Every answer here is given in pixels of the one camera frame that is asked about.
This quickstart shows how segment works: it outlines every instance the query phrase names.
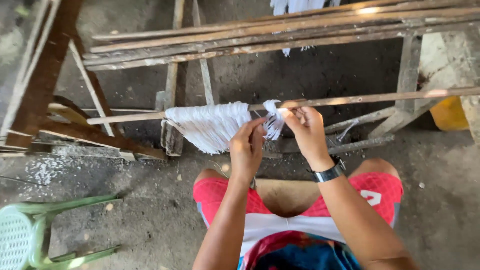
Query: red shorts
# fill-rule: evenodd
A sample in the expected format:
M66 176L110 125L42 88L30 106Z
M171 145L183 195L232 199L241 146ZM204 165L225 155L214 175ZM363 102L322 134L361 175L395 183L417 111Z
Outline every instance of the red shorts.
M400 179L383 172L367 172L348 179L352 186L372 205L372 207L391 226L400 209L400 200L403 187ZM205 178L193 186L193 199L197 202L198 210L202 214L207 227L215 217L220 203L227 191L228 181L223 178ZM265 207L258 193L248 190L247 214L272 214ZM300 214L307 217L330 217L322 196L305 212Z

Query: black watch strap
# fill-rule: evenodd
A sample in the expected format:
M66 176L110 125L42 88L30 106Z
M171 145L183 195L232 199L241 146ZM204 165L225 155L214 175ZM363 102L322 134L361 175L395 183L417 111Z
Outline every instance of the black watch strap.
M339 156L330 155L332 160L335 163L335 166L332 168L324 171L324 172L315 172L312 170L307 170L308 172L312 173L312 180L316 183L324 183L330 180L333 180L343 174L345 171L345 164L343 160Z

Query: yellow container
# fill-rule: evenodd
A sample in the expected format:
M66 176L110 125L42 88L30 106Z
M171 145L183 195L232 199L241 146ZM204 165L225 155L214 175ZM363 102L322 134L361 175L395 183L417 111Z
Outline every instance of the yellow container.
M460 97L449 97L430 109L435 125L443 131L469 129Z

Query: left hand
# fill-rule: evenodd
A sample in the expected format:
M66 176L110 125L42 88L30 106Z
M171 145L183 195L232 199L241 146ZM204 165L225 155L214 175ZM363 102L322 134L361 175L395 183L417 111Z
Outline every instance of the left hand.
M230 140L232 162L231 181L250 184L262 162L262 148L267 134L262 124L265 118L245 123Z

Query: green plastic chair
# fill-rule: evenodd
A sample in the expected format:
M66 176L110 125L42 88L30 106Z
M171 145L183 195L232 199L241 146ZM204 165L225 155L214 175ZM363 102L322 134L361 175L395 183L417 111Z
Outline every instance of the green plastic chair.
M0 209L0 270L65 270L112 255L120 246L76 258L75 252L49 258L51 225L63 211L120 200L98 196L69 202L22 202Z

